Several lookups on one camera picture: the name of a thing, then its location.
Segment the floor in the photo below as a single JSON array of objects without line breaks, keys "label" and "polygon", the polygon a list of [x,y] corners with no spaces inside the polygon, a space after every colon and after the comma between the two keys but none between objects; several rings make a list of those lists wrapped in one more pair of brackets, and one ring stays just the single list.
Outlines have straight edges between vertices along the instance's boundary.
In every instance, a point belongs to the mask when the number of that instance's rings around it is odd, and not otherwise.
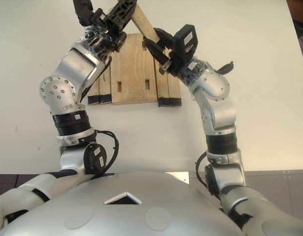
[{"label": "floor", "polygon": [[[303,220],[303,170],[246,172],[246,184],[261,192],[266,198],[288,214]],[[18,187],[36,175],[0,175],[0,195]],[[191,186],[203,193],[214,205],[219,201],[201,185],[195,172],[189,173]]]}]

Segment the robotic arm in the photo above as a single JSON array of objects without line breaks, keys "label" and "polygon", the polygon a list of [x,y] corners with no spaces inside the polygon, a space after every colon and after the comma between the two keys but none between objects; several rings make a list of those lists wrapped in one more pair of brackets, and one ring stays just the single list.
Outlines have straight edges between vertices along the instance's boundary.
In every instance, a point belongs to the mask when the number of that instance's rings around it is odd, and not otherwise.
[{"label": "robotic arm", "polygon": [[[206,61],[193,57],[197,47],[194,26],[185,25],[174,36],[155,29],[160,41],[144,38],[151,54],[167,71],[177,76],[189,89],[201,109],[208,150],[205,167],[207,184],[198,179],[212,195],[221,200],[227,214],[249,236],[303,236],[303,221],[294,218],[269,202],[256,190],[245,186],[241,152],[237,147],[236,111],[229,97],[229,83],[223,76],[233,69],[233,63],[214,70]],[[171,49],[169,57],[164,48]]]},{"label": "robotic arm", "polygon": [[[122,30],[130,21],[136,0],[121,0],[106,15],[93,12],[90,0],[74,0],[85,35],[61,59],[57,69],[40,85],[40,95],[49,105],[59,135],[61,170],[41,174],[0,196],[0,229],[66,190],[103,175],[118,153],[118,141],[110,131],[94,130],[81,104],[95,80],[109,66],[110,54],[119,51],[126,39]],[[97,133],[115,139],[115,154],[108,165]]]}]

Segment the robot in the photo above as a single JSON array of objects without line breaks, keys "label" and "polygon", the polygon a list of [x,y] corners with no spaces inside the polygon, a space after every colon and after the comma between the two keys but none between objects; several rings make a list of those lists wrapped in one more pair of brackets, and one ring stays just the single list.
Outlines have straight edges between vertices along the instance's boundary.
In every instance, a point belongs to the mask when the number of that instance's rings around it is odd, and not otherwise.
[{"label": "robot", "polygon": [[[144,42],[162,64],[159,71],[178,77],[200,107],[208,150],[196,162],[196,173],[222,209],[166,173],[106,174],[117,157],[118,140],[110,131],[91,127],[81,101],[109,66],[110,54],[121,50],[126,39],[122,30],[136,0],[120,0],[107,15],[100,8],[93,12],[90,0],[73,2],[85,35],[39,88],[59,133],[61,170],[0,196],[0,235],[303,236],[303,221],[245,185],[236,111],[223,76],[233,63],[214,70],[195,58],[198,40],[192,25],[174,36],[155,29],[160,41]],[[168,57],[165,47],[171,49]],[[109,162],[96,142],[99,133],[115,140]],[[206,183],[198,174],[205,157],[210,163]]]}]

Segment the wooden board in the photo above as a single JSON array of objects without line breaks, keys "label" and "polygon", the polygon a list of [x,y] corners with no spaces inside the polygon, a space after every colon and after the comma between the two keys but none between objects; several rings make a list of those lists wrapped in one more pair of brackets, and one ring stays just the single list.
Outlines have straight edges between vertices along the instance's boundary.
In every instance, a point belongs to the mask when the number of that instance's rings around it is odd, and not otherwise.
[{"label": "wooden board", "polygon": [[99,103],[106,104],[112,101],[111,99],[111,72],[108,67],[102,75],[99,76]]},{"label": "wooden board", "polygon": [[91,89],[88,91],[88,105],[94,105],[99,103],[99,79],[93,83]]},{"label": "wooden board", "polygon": [[153,57],[142,44],[140,33],[129,34],[119,53],[112,54],[113,104],[157,101]]},{"label": "wooden board", "polygon": [[[133,23],[138,28],[143,36],[154,41],[159,41],[159,37],[149,20],[141,10],[139,5],[136,5],[135,11],[131,17]],[[157,99],[159,106],[181,106],[181,94],[179,79],[169,74],[159,73],[159,63],[154,60],[155,64],[155,75],[157,84]]]},{"label": "wooden board", "polygon": [[153,29],[152,25],[150,24],[149,20],[147,19],[138,4],[135,7],[135,11],[132,14],[131,19],[143,36],[149,38],[155,43],[159,41],[157,33]]}]

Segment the white table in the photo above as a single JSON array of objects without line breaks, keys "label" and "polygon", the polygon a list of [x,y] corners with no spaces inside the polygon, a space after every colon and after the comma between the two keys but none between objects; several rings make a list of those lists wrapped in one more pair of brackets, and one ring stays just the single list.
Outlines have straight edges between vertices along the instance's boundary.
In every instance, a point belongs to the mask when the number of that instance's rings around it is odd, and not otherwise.
[{"label": "white table", "polygon": [[[286,2],[138,2],[155,27],[172,34],[194,24],[198,58],[216,69],[234,61],[227,78],[245,170],[303,169],[303,59]],[[107,12],[114,2],[93,3]],[[132,23],[125,31],[138,32]],[[59,169],[57,131],[38,87],[82,35],[72,0],[0,0],[0,173]],[[119,139],[112,172],[194,170],[207,146],[198,106],[181,88],[181,108],[87,107],[92,126]]]}]

